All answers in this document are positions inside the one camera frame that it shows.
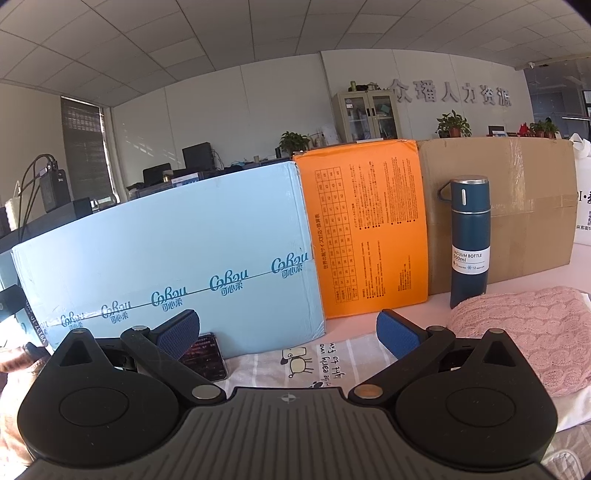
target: smartphone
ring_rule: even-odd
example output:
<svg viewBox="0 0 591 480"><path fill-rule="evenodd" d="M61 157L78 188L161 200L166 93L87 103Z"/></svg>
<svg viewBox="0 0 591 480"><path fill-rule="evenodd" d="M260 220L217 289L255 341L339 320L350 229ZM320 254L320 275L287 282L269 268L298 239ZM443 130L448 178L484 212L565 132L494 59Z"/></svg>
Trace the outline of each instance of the smartphone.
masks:
<svg viewBox="0 0 591 480"><path fill-rule="evenodd" d="M228 377L216 336L212 333L200 335L178 361L210 382L219 382Z"/></svg>

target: potted plant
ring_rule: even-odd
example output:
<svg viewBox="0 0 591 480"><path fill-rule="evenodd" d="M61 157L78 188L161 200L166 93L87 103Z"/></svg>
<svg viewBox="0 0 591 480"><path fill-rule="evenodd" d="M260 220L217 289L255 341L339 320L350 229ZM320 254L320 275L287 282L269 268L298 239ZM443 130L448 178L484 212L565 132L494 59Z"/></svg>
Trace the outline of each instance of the potted plant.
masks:
<svg viewBox="0 0 591 480"><path fill-rule="evenodd" d="M544 132L546 131L546 122L538 120L534 124L530 124L530 130L535 133L536 137L544 138Z"/></svg>
<svg viewBox="0 0 591 480"><path fill-rule="evenodd" d="M451 113L444 113L437 121L439 122L437 133L441 138L459 138L462 135L464 137L472 135L468 121L455 110L452 110Z"/></svg>
<svg viewBox="0 0 591 480"><path fill-rule="evenodd" d="M308 150L309 141L310 137L307 137L306 135L300 135L293 132L285 132L281 136L279 148L282 149L284 152L289 153L291 157L294 154L294 152Z"/></svg>
<svg viewBox="0 0 591 480"><path fill-rule="evenodd" d="M554 125L552 119L548 117L545 122L544 136L546 138L556 138L557 131L558 128L556 127L556 125Z"/></svg>

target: window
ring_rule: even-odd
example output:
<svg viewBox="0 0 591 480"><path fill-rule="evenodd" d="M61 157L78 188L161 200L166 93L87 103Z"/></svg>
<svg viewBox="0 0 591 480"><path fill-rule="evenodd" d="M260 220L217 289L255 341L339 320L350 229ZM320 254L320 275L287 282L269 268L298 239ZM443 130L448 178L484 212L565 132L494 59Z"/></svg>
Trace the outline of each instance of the window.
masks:
<svg viewBox="0 0 591 480"><path fill-rule="evenodd" d="M583 100L585 101L587 116L591 116L591 90L583 90Z"/></svg>
<svg viewBox="0 0 591 480"><path fill-rule="evenodd" d="M61 98L66 164L74 200L115 197L101 108Z"/></svg>

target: bottle handle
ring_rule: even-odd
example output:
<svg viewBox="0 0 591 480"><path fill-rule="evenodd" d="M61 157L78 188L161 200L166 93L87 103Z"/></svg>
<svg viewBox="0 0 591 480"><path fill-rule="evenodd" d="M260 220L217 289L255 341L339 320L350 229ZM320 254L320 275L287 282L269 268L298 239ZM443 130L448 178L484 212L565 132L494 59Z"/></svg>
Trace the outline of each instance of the bottle handle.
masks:
<svg viewBox="0 0 591 480"><path fill-rule="evenodd" d="M451 199L447 199L445 198L443 195L441 195L441 192L443 191L443 189L445 187L447 187L452 181L449 180L443 187L441 187L438 191L437 191L437 198L439 199L439 201L441 202L446 202L446 203L451 203L452 200Z"/></svg>

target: cartoon dog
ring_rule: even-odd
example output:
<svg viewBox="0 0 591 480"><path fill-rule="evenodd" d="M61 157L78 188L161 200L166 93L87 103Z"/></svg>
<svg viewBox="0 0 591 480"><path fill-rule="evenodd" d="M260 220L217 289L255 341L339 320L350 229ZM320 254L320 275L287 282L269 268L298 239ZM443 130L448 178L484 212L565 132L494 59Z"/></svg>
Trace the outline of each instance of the cartoon dog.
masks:
<svg viewBox="0 0 591 480"><path fill-rule="evenodd" d="M298 346L295 348L288 348L283 350L281 354L281 364L285 365L287 362L290 363L290 378L293 378L295 374L308 373L311 374L314 370L308 368L308 363L312 362L311 358L303 358L307 353L305 347Z"/></svg>

